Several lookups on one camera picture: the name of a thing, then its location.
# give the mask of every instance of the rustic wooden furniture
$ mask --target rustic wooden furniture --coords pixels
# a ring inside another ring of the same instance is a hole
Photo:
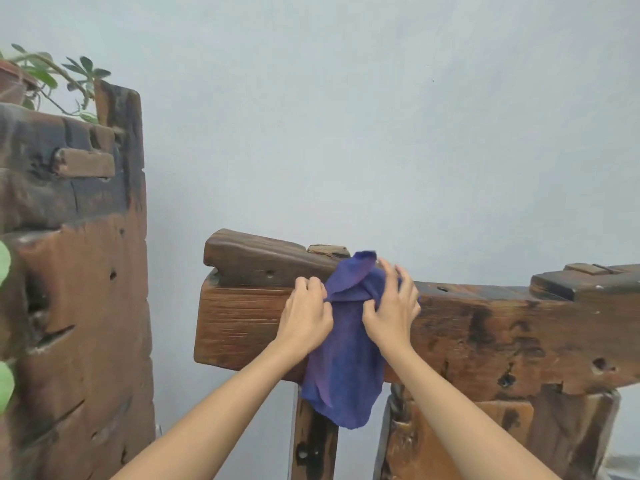
[[[197,362],[239,370],[276,336],[297,276],[331,275],[348,251],[220,230],[207,241]],[[567,480],[593,479],[620,403],[640,381],[640,265],[571,264],[528,287],[416,283],[412,344],[435,370]],[[305,364],[285,377],[300,382]],[[398,384],[387,402],[380,480],[457,480],[452,460]],[[292,480],[333,477],[338,428],[298,400]]]
[[[0,104],[0,479],[108,480],[155,437],[140,97],[100,125]]]

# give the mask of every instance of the microfiber cloth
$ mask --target microfiber cloth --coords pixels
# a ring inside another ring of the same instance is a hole
[[[369,420],[382,391],[385,359],[362,323],[362,305],[385,290],[376,253],[360,251],[340,261],[324,284],[333,307],[333,329],[309,354],[302,397],[338,426],[356,429]]]

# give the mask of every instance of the white wall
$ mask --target white wall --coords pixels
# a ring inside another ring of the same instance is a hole
[[[142,96],[165,429],[229,377],[192,359],[220,227],[373,248],[425,281],[640,262],[640,0],[1,6],[2,49],[89,55]],[[640,453],[639,406],[625,391],[616,452]],[[285,478],[291,407],[281,384],[220,478]],[[371,477],[379,421],[340,432],[337,479]]]

